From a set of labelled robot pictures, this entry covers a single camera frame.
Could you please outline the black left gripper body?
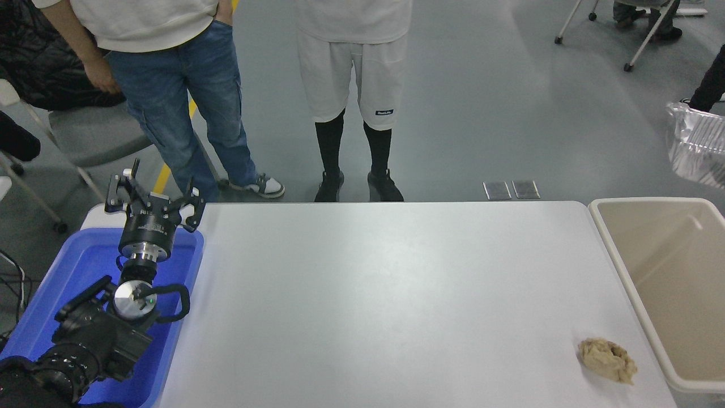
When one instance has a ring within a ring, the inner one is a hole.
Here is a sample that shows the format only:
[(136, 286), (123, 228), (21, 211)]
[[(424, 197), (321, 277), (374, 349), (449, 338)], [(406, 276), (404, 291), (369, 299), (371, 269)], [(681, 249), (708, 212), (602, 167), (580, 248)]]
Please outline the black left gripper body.
[(154, 245), (159, 253), (170, 254), (180, 215), (171, 209), (170, 197), (151, 195), (137, 198), (125, 206), (126, 222), (119, 252), (132, 254), (143, 244)]

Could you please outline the person's right hand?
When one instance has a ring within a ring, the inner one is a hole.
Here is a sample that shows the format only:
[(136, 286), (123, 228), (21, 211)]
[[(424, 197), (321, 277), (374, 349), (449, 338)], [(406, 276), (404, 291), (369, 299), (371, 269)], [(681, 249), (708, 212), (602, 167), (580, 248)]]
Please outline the person's right hand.
[(120, 86), (114, 79), (111, 67), (104, 57), (85, 58), (81, 62), (88, 80), (95, 88), (111, 95), (121, 93)]

